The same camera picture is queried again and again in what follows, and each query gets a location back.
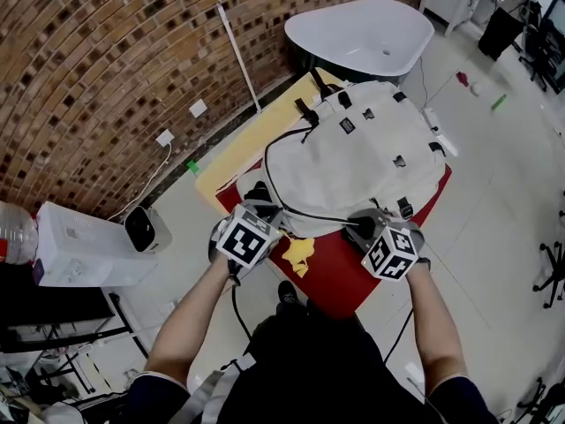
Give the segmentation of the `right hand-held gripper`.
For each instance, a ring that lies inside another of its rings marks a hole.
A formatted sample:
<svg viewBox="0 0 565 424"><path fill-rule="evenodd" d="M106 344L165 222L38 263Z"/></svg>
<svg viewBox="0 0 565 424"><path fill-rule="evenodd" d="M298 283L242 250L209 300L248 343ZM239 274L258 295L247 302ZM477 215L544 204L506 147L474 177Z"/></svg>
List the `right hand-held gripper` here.
<svg viewBox="0 0 565 424"><path fill-rule="evenodd" d="M361 265L372 277L400 281L420 259L425 237L415 222L391 222L381 209L365 208L352 214L350 223L342 238L365 254Z"/></svg>

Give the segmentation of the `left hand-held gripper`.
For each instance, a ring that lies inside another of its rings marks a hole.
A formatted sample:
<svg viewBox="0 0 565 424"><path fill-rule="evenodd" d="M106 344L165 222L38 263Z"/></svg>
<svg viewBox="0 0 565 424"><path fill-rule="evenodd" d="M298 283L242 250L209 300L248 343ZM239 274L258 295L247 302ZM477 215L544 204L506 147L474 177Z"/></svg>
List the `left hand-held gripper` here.
<svg viewBox="0 0 565 424"><path fill-rule="evenodd" d="M228 271L236 277L241 269L251 270L262 262L282 236L279 228L282 210L263 200L244 200L212 230L208 257L217 254L228 258Z"/></svg>

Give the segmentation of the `white backpack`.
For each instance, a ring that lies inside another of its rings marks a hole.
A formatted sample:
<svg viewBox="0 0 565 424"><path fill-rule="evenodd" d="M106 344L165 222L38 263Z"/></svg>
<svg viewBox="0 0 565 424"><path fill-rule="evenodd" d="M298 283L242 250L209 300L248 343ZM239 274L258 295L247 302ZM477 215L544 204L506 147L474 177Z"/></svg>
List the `white backpack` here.
<svg viewBox="0 0 565 424"><path fill-rule="evenodd" d="M327 83L310 72L320 101L295 101L296 128L272 140L262 169L282 225L299 238L352 226L377 208L409 221L436 194L445 150L411 100L378 80Z"/></svg>

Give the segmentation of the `person's left forearm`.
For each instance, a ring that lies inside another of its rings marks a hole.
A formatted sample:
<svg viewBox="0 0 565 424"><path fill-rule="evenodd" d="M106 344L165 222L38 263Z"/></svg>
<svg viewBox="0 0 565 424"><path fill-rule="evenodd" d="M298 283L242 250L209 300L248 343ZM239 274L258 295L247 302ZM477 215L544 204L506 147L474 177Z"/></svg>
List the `person's left forearm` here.
<svg viewBox="0 0 565 424"><path fill-rule="evenodd" d="M161 326L146 371L186 383L228 279L228 258L218 254Z"/></svg>

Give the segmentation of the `person's right forearm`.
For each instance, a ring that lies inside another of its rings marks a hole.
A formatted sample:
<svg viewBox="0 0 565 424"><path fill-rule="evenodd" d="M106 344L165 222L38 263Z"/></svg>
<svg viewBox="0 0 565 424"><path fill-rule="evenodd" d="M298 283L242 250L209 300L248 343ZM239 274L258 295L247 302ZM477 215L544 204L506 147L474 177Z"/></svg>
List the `person's right forearm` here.
<svg viewBox="0 0 565 424"><path fill-rule="evenodd" d="M411 293L418 355L426 394L442 382L466 375L463 347L455 322L426 263L416 263L406 275Z"/></svg>

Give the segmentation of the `yellow star plush charm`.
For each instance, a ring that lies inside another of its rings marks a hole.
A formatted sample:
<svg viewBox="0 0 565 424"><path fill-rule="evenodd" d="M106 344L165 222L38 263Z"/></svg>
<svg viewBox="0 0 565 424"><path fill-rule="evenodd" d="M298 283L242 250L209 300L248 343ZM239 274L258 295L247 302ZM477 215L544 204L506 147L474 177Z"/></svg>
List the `yellow star plush charm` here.
<svg viewBox="0 0 565 424"><path fill-rule="evenodd" d="M308 259L314 255L314 238L292 238L286 236L289 241L288 249L282 254L292 267L292 271L300 278L303 278L309 269Z"/></svg>

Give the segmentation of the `person's black shoe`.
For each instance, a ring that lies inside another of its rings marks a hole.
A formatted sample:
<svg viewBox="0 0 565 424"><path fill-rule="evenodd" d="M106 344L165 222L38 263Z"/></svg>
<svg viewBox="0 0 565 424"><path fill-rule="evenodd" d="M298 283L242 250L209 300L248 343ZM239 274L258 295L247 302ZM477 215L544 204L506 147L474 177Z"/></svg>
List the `person's black shoe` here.
<svg viewBox="0 0 565 424"><path fill-rule="evenodd" d="M288 280L279 283L277 293L279 298L279 307L300 308L305 306L299 299L295 287Z"/></svg>

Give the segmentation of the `white trash bin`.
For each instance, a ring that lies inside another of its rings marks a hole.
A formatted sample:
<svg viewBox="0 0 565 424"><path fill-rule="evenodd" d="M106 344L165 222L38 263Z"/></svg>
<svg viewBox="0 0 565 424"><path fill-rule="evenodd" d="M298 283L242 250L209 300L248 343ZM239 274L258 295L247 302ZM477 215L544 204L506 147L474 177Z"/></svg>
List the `white trash bin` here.
<svg viewBox="0 0 565 424"><path fill-rule="evenodd" d="M172 234L153 208L135 207L123 222L134 248L140 253L159 253L172 243Z"/></svg>

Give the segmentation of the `white power strip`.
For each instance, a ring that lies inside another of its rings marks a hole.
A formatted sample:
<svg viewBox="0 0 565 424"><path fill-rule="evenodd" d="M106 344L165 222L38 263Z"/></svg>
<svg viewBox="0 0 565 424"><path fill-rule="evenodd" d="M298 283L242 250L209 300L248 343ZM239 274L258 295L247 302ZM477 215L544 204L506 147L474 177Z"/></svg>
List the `white power strip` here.
<svg viewBox="0 0 565 424"><path fill-rule="evenodd" d="M447 149L447 151L453 156L459 156L459 150L457 146L451 142L451 140L445 134L440 120L438 119L435 111L429 107L425 107L421 110L421 114L432 131L435 138L440 142L440 144Z"/></svg>

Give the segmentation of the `person's dark clothing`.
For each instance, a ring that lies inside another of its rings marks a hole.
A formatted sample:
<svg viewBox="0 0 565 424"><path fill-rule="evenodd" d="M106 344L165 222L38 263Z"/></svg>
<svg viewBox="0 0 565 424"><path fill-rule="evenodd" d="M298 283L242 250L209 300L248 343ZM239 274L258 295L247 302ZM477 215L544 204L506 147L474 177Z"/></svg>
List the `person's dark clothing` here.
<svg viewBox="0 0 565 424"><path fill-rule="evenodd" d="M428 399L407 391L357 320L278 307L245 353L194 392L146 372L119 424L498 424L477 386L448 378Z"/></svg>

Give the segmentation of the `white water dispenser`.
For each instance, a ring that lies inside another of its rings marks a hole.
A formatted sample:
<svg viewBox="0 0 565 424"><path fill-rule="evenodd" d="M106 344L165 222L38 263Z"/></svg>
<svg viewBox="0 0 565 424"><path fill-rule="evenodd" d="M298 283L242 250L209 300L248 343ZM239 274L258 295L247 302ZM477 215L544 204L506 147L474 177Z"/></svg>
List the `white water dispenser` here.
<svg viewBox="0 0 565 424"><path fill-rule="evenodd" d="M123 225L44 202L37 215L34 280L44 287L115 287L139 283L157 266L138 252Z"/></svg>

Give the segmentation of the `white pole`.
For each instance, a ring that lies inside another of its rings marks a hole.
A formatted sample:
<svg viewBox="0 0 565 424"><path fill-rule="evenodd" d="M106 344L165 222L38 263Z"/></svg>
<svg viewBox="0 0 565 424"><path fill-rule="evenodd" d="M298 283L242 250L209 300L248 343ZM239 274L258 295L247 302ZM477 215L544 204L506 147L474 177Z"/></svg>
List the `white pole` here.
<svg viewBox="0 0 565 424"><path fill-rule="evenodd" d="M236 59L237 59L239 68L240 68L240 70L241 70L241 72L242 72L242 74L243 74L243 76L244 76L245 83L246 83L246 85L247 85L247 87L248 87L248 90L249 90L249 93L250 93L250 95L251 95L251 97L252 97L252 101L253 101L253 104L254 104L254 106L255 106L255 109L256 109L257 113L260 114L260 113L262 112L262 108L261 108L261 106L260 106L259 99L258 99L258 97L257 97L257 95L256 95L256 93L255 93L254 88L253 88L253 85L252 85L252 82L251 82L251 80L250 80L248 71L246 70L246 67L245 67L245 62L244 62L244 60L243 60L243 58L242 58L240 49L239 49L239 47L238 47L238 45L237 45L235 36L234 36L233 31L232 31L232 29L231 29L230 21L229 21L227 15L226 15L226 12L225 12L225 10L224 10L222 4L223 4L223 1L222 1L222 0L219 0L219 1L216 3L216 9L218 10L218 13L219 13L219 15L220 15L220 18L221 18L221 20L222 20L222 24L223 24L223 27L224 27L224 29L225 29L225 31L226 31L226 34L227 34L228 37L229 37L231 47L232 47L232 49L233 49L233 51L234 51L234 54L235 54L235 56L236 56Z"/></svg>

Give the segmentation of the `black office chair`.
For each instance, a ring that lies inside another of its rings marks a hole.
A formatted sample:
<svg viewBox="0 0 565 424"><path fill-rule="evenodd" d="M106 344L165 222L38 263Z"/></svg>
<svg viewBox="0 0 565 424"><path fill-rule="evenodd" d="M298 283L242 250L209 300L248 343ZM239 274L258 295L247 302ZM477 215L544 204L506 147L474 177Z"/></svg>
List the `black office chair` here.
<svg viewBox="0 0 565 424"><path fill-rule="evenodd" d="M558 95L565 90L565 0L552 0L547 11L532 1L524 30L519 61L530 69L543 92L550 87Z"/></svg>
<svg viewBox="0 0 565 424"><path fill-rule="evenodd" d="M551 287L550 298L543 304L544 309L550 309L556 300L563 301L565 299L565 246L560 241L555 241L552 248L541 243L539 251L546 254L551 273L542 284L534 284L532 290L542 292L548 286Z"/></svg>

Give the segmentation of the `white bathtub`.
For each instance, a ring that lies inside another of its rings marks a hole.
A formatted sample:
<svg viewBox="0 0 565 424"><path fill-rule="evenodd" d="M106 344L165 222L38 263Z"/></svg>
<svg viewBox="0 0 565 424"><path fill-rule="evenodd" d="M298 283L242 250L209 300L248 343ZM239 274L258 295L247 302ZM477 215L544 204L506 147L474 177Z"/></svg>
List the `white bathtub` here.
<svg viewBox="0 0 565 424"><path fill-rule="evenodd" d="M355 0L299 13L284 31L301 66L337 78L400 84L434 34L422 13L396 0Z"/></svg>

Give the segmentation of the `black cabinet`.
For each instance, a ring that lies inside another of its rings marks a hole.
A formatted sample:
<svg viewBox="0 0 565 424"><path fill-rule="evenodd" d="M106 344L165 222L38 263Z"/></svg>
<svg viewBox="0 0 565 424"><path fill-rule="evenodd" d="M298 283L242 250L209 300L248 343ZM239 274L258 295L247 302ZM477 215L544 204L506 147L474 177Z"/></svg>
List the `black cabinet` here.
<svg viewBox="0 0 565 424"><path fill-rule="evenodd" d="M114 316L99 288L39 286L31 265L0 263L0 352L89 343Z"/></svg>

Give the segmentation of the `clear water bottle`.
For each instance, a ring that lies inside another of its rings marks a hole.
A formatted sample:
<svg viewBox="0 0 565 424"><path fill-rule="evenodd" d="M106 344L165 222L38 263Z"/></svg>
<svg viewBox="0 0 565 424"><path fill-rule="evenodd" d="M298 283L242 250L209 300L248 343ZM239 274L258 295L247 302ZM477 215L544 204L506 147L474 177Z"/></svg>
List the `clear water bottle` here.
<svg viewBox="0 0 565 424"><path fill-rule="evenodd" d="M37 224L22 207L0 201L0 262L23 265L34 260Z"/></svg>

